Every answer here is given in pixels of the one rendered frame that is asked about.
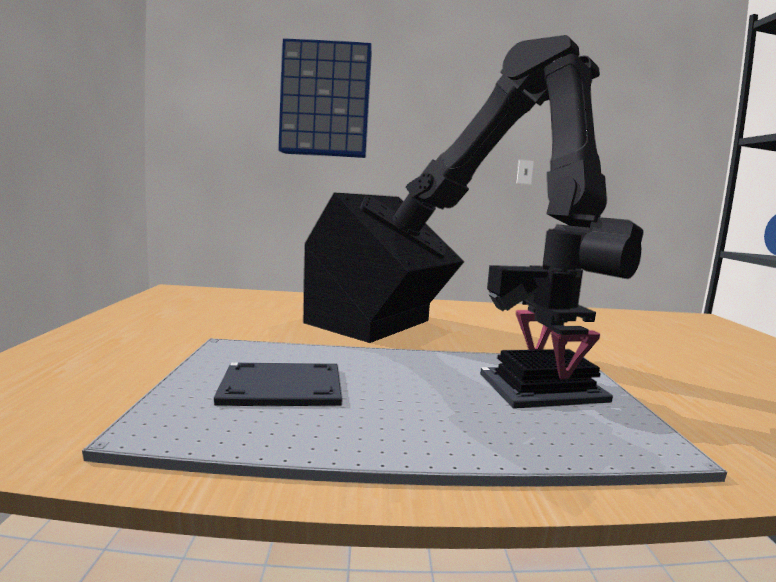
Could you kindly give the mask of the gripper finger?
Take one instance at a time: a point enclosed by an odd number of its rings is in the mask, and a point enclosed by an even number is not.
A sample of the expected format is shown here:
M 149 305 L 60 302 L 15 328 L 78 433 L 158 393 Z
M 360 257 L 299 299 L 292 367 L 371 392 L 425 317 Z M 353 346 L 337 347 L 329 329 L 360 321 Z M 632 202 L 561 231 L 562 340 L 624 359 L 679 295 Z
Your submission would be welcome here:
M 535 348 L 529 327 L 529 322 L 537 322 L 534 320 L 534 316 L 535 313 L 532 313 L 529 310 L 516 310 L 516 317 L 523 332 L 528 350 L 543 349 L 551 333 L 551 329 L 543 325 L 539 341 Z
M 580 361 L 600 339 L 600 333 L 589 330 L 588 334 L 557 334 L 551 330 L 558 375 L 560 379 L 569 379 Z M 580 338 L 573 338 L 580 337 Z M 568 367 L 565 366 L 565 345 L 568 342 L 581 342 Z

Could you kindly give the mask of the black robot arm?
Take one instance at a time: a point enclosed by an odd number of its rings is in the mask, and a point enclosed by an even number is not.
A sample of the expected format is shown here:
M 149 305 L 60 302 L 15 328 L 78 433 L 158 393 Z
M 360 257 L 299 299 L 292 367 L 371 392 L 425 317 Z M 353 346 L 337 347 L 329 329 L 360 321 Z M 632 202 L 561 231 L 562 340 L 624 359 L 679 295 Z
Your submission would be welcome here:
M 600 72 L 588 56 L 578 56 L 578 45 L 567 35 L 515 44 L 483 107 L 457 140 L 406 185 L 409 194 L 397 212 L 369 195 L 360 209 L 443 259 L 445 243 L 424 230 L 424 224 L 436 207 L 454 207 L 469 190 L 476 169 L 513 124 L 536 103 L 541 106 L 550 100 L 552 158 L 546 214 L 567 225 L 556 224 L 546 231 L 543 264 L 562 272 L 583 269 L 631 278 L 640 263 L 644 232 L 630 220 L 600 217 L 607 193 L 591 102 L 592 79 Z M 489 265 L 487 289 L 501 311 L 527 298 L 546 309 L 570 309 L 575 274 L 562 272 L 542 266 Z

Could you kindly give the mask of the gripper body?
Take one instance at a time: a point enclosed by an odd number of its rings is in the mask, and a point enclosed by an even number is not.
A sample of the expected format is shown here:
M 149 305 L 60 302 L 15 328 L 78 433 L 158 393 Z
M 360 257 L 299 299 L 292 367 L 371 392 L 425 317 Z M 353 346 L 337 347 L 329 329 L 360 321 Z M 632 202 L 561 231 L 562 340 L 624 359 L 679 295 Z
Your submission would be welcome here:
M 578 305 L 583 269 L 567 270 L 567 273 L 575 274 L 570 309 L 546 309 L 528 299 L 522 301 L 522 305 L 528 305 L 528 310 L 535 313 L 535 321 L 557 334 L 588 334 L 589 329 L 583 326 L 564 326 L 564 323 L 576 321 L 577 317 L 584 322 L 594 322 L 596 317 L 595 311 Z

